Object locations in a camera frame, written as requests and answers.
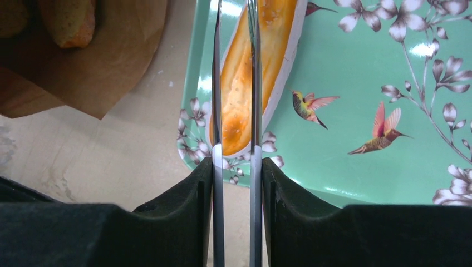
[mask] beige tabletop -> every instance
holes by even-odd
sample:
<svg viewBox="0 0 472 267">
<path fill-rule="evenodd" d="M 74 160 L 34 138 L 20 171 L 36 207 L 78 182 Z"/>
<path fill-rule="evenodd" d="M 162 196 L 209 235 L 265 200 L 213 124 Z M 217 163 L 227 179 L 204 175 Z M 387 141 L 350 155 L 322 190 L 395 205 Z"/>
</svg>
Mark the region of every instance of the beige tabletop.
<svg viewBox="0 0 472 267">
<path fill-rule="evenodd" d="M 169 4 L 147 73 L 101 121 L 69 107 L 0 117 L 0 175 L 61 201 L 132 210 L 190 174 L 176 138 L 195 1 Z M 249 189 L 225 184 L 224 193 L 226 265 L 249 266 Z"/>
</svg>

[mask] floral tray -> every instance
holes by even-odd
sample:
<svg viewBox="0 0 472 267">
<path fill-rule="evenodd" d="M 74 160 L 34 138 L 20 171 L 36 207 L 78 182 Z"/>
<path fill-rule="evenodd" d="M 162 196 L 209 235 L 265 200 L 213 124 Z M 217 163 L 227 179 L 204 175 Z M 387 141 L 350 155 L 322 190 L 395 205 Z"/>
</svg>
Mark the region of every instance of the floral tray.
<svg viewBox="0 0 472 267">
<path fill-rule="evenodd" d="M 223 1 L 222 49 L 244 2 Z M 310 3 L 286 90 L 263 136 L 263 156 L 340 207 L 472 205 L 471 4 Z M 190 168 L 211 152 L 204 126 L 216 7 L 216 0 L 197 1 L 178 127 L 178 150 Z M 334 96 L 316 110 L 321 125 L 297 115 L 291 89 Z M 227 160 L 225 180 L 249 186 L 248 160 Z"/>
</svg>

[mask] tongs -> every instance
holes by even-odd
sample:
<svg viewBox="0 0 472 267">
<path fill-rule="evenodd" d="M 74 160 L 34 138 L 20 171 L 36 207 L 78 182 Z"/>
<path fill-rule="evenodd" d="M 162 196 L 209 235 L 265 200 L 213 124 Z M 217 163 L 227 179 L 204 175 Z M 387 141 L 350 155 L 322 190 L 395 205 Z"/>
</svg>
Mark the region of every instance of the tongs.
<svg viewBox="0 0 472 267">
<path fill-rule="evenodd" d="M 221 123 L 221 54 L 220 17 L 222 0 L 218 0 L 213 48 L 213 254 L 214 266 L 224 267 L 223 152 Z M 247 0 L 252 55 L 251 157 L 250 157 L 250 267 L 262 265 L 262 67 L 257 0 Z"/>
</svg>

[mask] bird wing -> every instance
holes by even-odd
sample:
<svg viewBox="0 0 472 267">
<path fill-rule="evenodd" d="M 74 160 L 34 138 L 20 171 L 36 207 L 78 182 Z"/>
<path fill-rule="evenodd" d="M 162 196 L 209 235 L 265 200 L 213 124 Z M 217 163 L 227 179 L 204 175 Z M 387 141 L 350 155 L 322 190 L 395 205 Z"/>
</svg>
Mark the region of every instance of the bird wing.
<svg viewBox="0 0 472 267">
<path fill-rule="evenodd" d="M 384 136 L 385 133 L 385 106 L 384 102 L 380 102 L 378 106 L 377 114 L 375 115 L 375 121 L 373 122 L 373 137 Z"/>
<path fill-rule="evenodd" d="M 314 101 L 314 93 L 308 93 L 304 98 L 303 102 L 310 105 Z"/>
<path fill-rule="evenodd" d="M 327 106 L 329 103 L 333 102 L 334 100 L 338 99 L 339 96 L 327 96 L 327 97 L 320 97 L 313 100 L 309 105 L 308 108 L 312 111 L 319 109 L 320 107 Z"/>
<path fill-rule="evenodd" d="M 385 121 L 385 132 L 391 129 L 395 129 L 400 121 L 401 109 L 398 107 L 387 118 Z"/>
</svg>

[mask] brown paper bag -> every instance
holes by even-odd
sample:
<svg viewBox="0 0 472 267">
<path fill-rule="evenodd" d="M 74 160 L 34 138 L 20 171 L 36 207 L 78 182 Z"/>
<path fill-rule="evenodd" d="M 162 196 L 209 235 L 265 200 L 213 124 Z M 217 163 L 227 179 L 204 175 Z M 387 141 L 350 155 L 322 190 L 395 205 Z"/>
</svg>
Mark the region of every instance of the brown paper bag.
<svg viewBox="0 0 472 267">
<path fill-rule="evenodd" d="M 102 119 L 142 78 L 157 50 L 167 0 L 98 0 L 86 48 L 60 49 L 38 13 L 0 41 L 0 114 L 27 116 L 68 105 Z"/>
</svg>

